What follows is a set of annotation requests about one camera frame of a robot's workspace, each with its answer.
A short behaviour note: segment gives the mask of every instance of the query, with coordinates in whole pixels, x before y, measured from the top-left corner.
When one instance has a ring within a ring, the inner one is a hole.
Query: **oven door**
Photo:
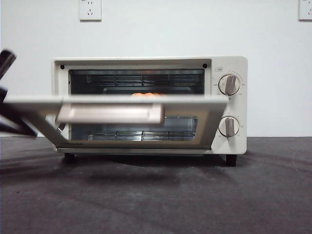
[[[210,150],[228,99],[73,95],[8,97],[5,103],[19,110],[62,152],[141,149],[161,153]]]

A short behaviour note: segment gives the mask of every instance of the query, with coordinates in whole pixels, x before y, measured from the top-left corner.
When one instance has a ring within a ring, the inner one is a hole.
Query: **white toaster oven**
[[[57,58],[52,87],[5,103],[67,158],[246,152],[244,57]]]

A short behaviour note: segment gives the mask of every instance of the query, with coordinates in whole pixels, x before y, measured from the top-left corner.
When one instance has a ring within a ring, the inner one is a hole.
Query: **timer knob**
[[[219,81],[219,89],[221,93],[233,95],[239,90],[239,80],[234,75],[226,75]]]
[[[239,123],[234,117],[224,117],[219,123],[219,131],[225,137],[233,137],[238,133]]]

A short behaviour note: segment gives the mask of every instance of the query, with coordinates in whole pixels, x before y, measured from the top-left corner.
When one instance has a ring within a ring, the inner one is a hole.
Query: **oven foot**
[[[236,166],[237,155],[226,155],[226,165],[229,167]]]
[[[76,159],[75,154],[70,154],[70,153],[64,153],[64,163],[69,164],[69,163],[74,163]]]

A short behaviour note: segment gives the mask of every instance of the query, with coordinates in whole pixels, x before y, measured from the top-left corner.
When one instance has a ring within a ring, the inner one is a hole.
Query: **oven rack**
[[[193,140],[195,132],[98,132],[89,134],[88,140],[130,140],[130,141],[169,141],[169,140]]]
[[[86,75],[93,86],[195,86],[199,75]]]

